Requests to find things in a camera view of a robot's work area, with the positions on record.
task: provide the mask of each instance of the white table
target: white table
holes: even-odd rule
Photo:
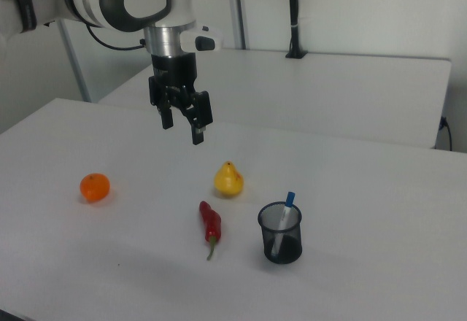
[[[196,54],[197,91],[216,121],[432,148],[451,63],[446,60],[221,50]],[[144,71],[100,104],[154,109]]]
[[[467,156],[55,100],[0,135],[0,308],[38,321],[450,320],[467,315]],[[232,160],[244,192],[218,198]],[[103,172],[103,206],[80,180]],[[303,254],[257,215],[296,192]],[[223,219],[213,260],[198,213]]]

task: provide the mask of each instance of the yellow pear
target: yellow pear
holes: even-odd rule
[[[238,195],[243,190],[243,176],[232,162],[225,162],[214,177],[214,187],[224,196]]]

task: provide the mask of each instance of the orange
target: orange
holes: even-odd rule
[[[110,181],[103,174],[89,174],[81,180],[80,191],[89,202],[100,201],[109,194]]]

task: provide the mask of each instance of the red chili pepper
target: red chili pepper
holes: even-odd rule
[[[206,236],[204,239],[206,239],[211,246],[211,252],[207,257],[207,260],[210,260],[212,253],[214,253],[214,247],[220,240],[220,215],[212,210],[211,206],[205,201],[199,204],[199,212],[201,213],[204,227],[206,228]]]

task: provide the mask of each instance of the black mesh cup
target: black mesh cup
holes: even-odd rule
[[[289,264],[301,255],[301,212],[296,206],[290,208],[287,225],[279,230],[285,202],[268,204],[258,214],[263,232],[264,255],[276,264]]]

